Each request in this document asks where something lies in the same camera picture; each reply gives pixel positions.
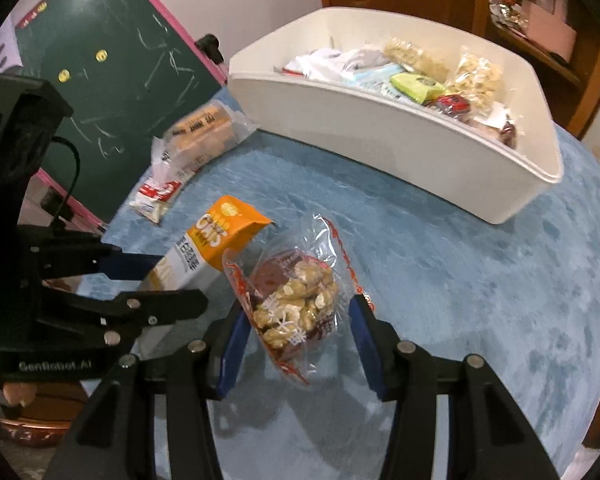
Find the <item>walnut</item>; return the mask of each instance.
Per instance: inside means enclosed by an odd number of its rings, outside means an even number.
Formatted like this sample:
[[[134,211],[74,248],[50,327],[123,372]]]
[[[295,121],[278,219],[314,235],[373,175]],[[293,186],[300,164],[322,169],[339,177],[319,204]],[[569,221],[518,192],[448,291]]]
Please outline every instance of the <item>walnut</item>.
[[[314,329],[317,320],[318,309],[313,301],[307,302],[307,306],[300,311],[300,321],[298,325],[305,332],[311,332]]]
[[[273,319],[278,323],[282,323],[283,321],[293,321],[294,323],[297,323],[300,319],[301,310],[302,307],[297,305],[289,303],[280,304],[280,306],[278,306],[272,313]]]
[[[295,305],[300,308],[304,307],[306,300],[305,298],[283,298],[279,300],[281,304]]]
[[[307,285],[307,287],[317,285],[322,279],[322,267],[318,262],[311,260],[302,260],[301,262],[296,263],[294,273],[301,282]]]
[[[276,297],[279,300],[285,300],[286,298],[305,298],[307,297],[307,286],[297,278],[292,278],[278,288]]]
[[[275,350],[284,348],[296,332],[296,327],[290,325],[269,328],[263,335],[264,342]]]
[[[327,267],[322,270],[322,284],[329,285],[330,283],[333,283],[333,269]]]
[[[263,329],[273,321],[273,316],[268,308],[259,308],[253,312],[253,320],[258,328]]]
[[[315,297],[315,306],[318,310],[325,309],[327,313],[333,310],[333,303],[338,297],[338,285],[333,282],[321,290]]]

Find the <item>white plastic bin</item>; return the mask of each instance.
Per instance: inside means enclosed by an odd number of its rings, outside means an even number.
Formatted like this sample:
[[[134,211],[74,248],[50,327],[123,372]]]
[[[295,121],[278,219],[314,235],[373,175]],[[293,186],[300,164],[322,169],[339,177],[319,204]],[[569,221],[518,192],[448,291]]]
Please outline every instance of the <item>white plastic bin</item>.
[[[462,46],[499,64],[501,101],[523,133],[517,151],[424,107],[274,71],[317,48],[349,50],[394,36],[432,51],[452,71]],[[531,65],[440,23],[378,10],[317,10],[235,54],[229,90],[262,129],[395,175],[492,224],[509,219],[562,179],[554,123]]]

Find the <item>walnut snack bag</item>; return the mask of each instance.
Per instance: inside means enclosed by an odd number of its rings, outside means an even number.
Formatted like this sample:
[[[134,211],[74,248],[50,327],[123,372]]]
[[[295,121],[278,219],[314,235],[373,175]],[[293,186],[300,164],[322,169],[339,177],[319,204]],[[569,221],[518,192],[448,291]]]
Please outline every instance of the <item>walnut snack bag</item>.
[[[271,220],[229,195],[220,197],[142,280],[138,290],[204,291],[222,273],[222,253],[241,251]]]
[[[349,301],[364,293],[336,226],[305,216],[265,245],[248,277],[243,269],[237,254],[224,254],[224,272],[273,364],[292,384],[312,386]]]

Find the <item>green chalkboard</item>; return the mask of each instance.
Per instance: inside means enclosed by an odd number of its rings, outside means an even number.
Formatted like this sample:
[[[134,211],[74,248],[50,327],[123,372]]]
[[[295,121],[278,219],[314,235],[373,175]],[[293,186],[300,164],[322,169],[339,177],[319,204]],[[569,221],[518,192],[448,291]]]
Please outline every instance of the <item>green chalkboard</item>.
[[[149,0],[44,0],[16,36],[22,73],[51,81],[75,110],[58,131],[80,152],[74,197],[105,222],[148,167],[152,137],[220,88]],[[69,187],[66,148],[52,145],[42,167]]]

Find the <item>wrapper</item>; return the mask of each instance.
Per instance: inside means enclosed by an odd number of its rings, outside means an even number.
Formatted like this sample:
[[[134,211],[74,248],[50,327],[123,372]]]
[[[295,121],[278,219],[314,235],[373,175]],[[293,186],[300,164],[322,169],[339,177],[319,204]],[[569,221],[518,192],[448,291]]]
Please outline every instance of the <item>wrapper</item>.
[[[241,251],[271,223],[253,206],[221,196],[142,280],[138,290],[199,288],[205,292],[222,274],[222,253]]]
[[[409,41],[391,38],[384,48],[384,55],[391,61],[413,68],[439,83],[443,83],[448,75],[449,68],[439,59],[435,59],[429,52]]]
[[[445,91],[445,87],[435,79],[421,74],[397,74],[390,81],[395,88],[420,105],[439,97]]]
[[[293,384],[310,386],[324,346],[346,325],[349,301],[364,293],[335,225],[320,214],[302,218],[265,246],[248,278],[235,253],[223,263],[273,363]]]
[[[441,95],[430,102],[427,107],[458,121],[467,121],[471,118],[471,105],[461,95]]]
[[[211,100],[169,128],[151,147],[152,176],[129,203],[154,223],[171,208],[202,166],[240,144],[256,130],[247,117]]]
[[[461,95],[475,111],[489,115],[502,89],[502,67],[463,47],[458,69],[446,88],[447,94]]]
[[[152,177],[159,184],[188,180],[256,130],[241,112],[211,100],[183,117],[152,145]]]
[[[332,48],[320,48],[305,56],[296,56],[280,71],[303,75],[307,79],[350,84],[356,74],[388,64],[390,60],[382,51],[373,48],[354,48],[341,52]]]

